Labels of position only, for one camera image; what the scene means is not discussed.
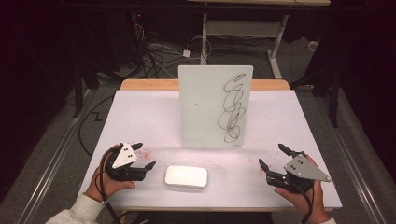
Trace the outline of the person's left hand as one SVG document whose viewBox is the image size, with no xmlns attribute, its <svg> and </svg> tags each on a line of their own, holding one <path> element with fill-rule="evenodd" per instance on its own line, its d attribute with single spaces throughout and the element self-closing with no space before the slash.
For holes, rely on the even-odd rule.
<svg viewBox="0 0 396 224">
<path fill-rule="evenodd" d="M 104 165 L 99 164 L 92 175 L 90 185 L 84 191 L 84 195 L 100 203 L 111 198 L 122 189 L 134 188 L 135 184 L 132 181 L 119 182 L 111 179 L 106 173 Z"/>
</svg>

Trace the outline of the white metal desk frame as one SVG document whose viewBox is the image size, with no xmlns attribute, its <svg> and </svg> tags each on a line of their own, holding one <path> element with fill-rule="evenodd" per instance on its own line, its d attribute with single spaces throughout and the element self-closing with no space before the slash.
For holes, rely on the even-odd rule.
<svg viewBox="0 0 396 224">
<path fill-rule="evenodd" d="M 236 37 L 264 37 L 273 38 L 274 46 L 267 51 L 268 63 L 272 69 L 275 79 L 282 79 L 279 66 L 276 61 L 276 55 L 284 31 L 288 22 L 288 15 L 283 15 L 282 19 L 277 22 L 267 21 L 221 21 L 210 20 L 208 15 L 203 15 L 202 25 L 202 46 L 200 55 L 200 65 L 207 65 L 207 57 L 211 46 L 207 37 L 212 36 L 236 36 Z"/>
</svg>

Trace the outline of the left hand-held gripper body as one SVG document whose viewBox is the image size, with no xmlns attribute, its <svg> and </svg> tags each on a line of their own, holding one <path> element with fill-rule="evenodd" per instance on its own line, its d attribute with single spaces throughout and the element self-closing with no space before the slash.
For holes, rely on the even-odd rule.
<svg viewBox="0 0 396 224">
<path fill-rule="evenodd" d="M 146 171 L 142 168 L 132 167 L 136 160 L 137 156 L 132 150 L 131 144 L 120 143 L 108 156 L 105 170 L 111 179 L 119 182 L 142 181 L 146 177 Z"/>
</svg>

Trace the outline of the white eraser block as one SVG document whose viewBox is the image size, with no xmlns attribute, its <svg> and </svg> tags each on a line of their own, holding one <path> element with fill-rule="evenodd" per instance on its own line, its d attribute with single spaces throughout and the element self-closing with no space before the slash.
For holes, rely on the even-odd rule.
<svg viewBox="0 0 396 224">
<path fill-rule="evenodd" d="M 165 183 L 170 186 L 204 188 L 208 171 L 202 167 L 172 165 L 166 169 Z"/>
</svg>

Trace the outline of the white board with black scribble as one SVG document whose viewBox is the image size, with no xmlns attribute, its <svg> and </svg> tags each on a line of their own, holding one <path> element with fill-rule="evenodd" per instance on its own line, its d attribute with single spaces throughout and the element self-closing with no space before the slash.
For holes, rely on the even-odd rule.
<svg viewBox="0 0 396 224">
<path fill-rule="evenodd" d="M 178 68 L 183 147 L 243 146 L 252 75 L 251 65 L 181 65 Z"/>
</svg>

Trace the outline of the person's right hand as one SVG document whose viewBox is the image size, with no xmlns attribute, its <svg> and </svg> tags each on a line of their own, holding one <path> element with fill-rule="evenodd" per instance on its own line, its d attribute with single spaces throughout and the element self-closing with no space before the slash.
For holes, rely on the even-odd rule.
<svg viewBox="0 0 396 224">
<path fill-rule="evenodd" d="M 294 205 L 303 216 L 304 224 L 319 224 L 330 219 L 324 208 L 323 189 L 318 180 L 305 194 L 291 193 L 282 188 L 275 188 L 275 193 Z"/>
</svg>

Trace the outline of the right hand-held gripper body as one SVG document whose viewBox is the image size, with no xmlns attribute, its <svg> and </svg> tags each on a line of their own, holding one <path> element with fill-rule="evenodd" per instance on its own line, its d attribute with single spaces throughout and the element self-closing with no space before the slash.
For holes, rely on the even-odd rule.
<svg viewBox="0 0 396 224">
<path fill-rule="evenodd" d="M 276 173 L 266 168 L 268 185 L 286 189 L 291 193 L 303 193 L 314 186 L 315 180 L 332 181 L 303 152 L 291 152 L 290 155 L 292 156 L 291 161 L 284 165 L 285 174 Z"/>
</svg>

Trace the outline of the white table cover sheet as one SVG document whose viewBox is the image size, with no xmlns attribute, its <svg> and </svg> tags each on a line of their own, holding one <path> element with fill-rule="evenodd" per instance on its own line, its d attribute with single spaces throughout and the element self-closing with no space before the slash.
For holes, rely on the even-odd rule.
<svg viewBox="0 0 396 224">
<path fill-rule="evenodd" d="M 180 109 L 176 91 L 118 91 L 83 181 L 91 176 L 102 155 L 118 143 L 141 143 L 136 166 L 155 164 L 135 189 L 111 197 L 116 209 L 196 211 L 276 211 L 290 203 L 275 194 L 259 163 L 283 172 L 289 156 L 285 145 L 310 155 L 321 170 L 327 168 L 294 91 L 253 91 L 247 129 L 240 149 L 187 149 L 180 144 Z M 203 167 L 203 188 L 169 186 L 171 165 Z"/>
</svg>

